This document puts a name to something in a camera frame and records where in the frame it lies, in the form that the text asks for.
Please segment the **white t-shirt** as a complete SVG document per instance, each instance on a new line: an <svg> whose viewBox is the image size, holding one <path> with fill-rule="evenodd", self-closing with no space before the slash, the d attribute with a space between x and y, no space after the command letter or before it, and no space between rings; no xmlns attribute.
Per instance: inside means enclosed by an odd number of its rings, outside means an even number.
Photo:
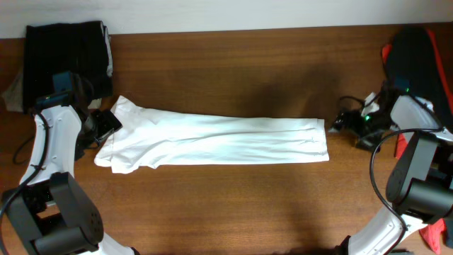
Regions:
<svg viewBox="0 0 453 255"><path fill-rule="evenodd" d="M97 166L129 174L141 166L300 164L329 160L324 121L235 118L143 108L120 96L122 128L95 156Z"/></svg>

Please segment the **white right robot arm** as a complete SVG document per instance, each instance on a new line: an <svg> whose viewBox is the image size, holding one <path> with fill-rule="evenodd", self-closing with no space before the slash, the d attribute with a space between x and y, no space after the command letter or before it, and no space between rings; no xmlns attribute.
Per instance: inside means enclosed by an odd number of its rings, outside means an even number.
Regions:
<svg viewBox="0 0 453 255"><path fill-rule="evenodd" d="M369 177L383 207L335 254L392 254L409 235L452 219L452 102L434 89L382 89L356 109L341 109L331 129L348 130L370 151ZM385 191L375 175L376 155L392 137L409 137Z"/></svg>

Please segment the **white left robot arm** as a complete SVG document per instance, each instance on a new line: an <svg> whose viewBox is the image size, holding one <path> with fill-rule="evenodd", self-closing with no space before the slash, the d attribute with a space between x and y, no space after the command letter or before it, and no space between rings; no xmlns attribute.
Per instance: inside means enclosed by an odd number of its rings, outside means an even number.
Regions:
<svg viewBox="0 0 453 255"><path fill-rule="evenodd" d="M53 106L35 115L30 163L17 188L6 191L7 215L29 254L129 254L104 232L97 207L74 179L81 119L72 106Z"/></svg>

